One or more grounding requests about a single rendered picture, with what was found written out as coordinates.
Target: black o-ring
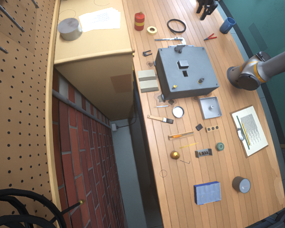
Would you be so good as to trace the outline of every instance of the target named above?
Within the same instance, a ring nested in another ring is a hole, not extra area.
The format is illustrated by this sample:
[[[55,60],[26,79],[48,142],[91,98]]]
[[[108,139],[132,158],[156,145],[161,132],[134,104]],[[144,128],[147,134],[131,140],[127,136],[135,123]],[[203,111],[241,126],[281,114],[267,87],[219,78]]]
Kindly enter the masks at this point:
[[[179,22],[180,24],[182,24],[182,25],[184,26],[184,30],[183,30],[183,31],[175,31],[175,30],[171,29],[171,27],[169,26],[169,23],[170,23],[171,21],[177,21],[177,22]],[[178,20],[178,19],[171,19],[171,20],[169,20],[169,21],[167,22],[167,26],[168,26],[168,28],[170,29],[170,31],[173,32],[173,33],[183,33],[184,31],[186,31],[186,28],[187,28],[186,25],[185,25],[185,23],[182,22],[181,20]]]

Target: orange screwdriver handle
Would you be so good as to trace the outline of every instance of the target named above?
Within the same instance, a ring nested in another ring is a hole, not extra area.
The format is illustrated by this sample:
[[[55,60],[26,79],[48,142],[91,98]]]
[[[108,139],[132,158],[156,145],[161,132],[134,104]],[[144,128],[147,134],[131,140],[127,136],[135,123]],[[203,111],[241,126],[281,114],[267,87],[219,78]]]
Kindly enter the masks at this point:
[[[181,134],[177,134],[177,135],[172,136],[173,139],[180,138],[180,137],[181,137]]]

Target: pegboard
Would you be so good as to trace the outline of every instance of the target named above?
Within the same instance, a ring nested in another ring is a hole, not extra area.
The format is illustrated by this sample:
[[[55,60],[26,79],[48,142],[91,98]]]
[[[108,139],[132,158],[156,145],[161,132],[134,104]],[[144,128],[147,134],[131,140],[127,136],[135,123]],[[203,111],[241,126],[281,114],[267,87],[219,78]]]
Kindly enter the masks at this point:
[[[0,189],[31,190],[52,200],[45,129],[45,98],[54,0],[0,0],[24,28],[21,32],[0,11]],[[31,215],[46,219],[50,211],[21,199]],[[0,202],[0,216],[17,214]]]

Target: blue cup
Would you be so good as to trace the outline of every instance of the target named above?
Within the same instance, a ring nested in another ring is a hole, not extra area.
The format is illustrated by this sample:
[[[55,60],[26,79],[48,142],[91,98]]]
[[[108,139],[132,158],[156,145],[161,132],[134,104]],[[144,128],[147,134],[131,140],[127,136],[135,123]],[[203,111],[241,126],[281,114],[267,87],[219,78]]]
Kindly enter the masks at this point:
[[[230,29],[236,24],[236,21],[233,18],[227,18],[224,23],[219,28],[221,33],[227,34]]]

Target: gray floor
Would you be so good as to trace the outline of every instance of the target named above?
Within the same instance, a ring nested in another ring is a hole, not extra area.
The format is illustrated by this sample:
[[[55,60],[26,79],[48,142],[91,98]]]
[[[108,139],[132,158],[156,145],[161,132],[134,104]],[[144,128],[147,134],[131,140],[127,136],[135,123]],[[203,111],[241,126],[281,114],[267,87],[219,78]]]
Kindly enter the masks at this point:
[[[218,11],[226,19],[224,11],[218,5]],[[246,61],[248,56],[235,32],[230,31],[242,56]],[[261,100],[271,136],[274,142],[277,160],[280,167],[285,192],[285,162],[276,134],[276,129],[263,94],[262,88],[257,89]],[[128,125],[134,120],[120,120],[111,122],[118,126]],[[162,220],[158,206],[150,190],[150,178],[142,140],[139,118],[130,127],[123,127],[113,132],[113,143],[116,156],[120,186],[123,195],[126,218],[129,228],[162,228]]]

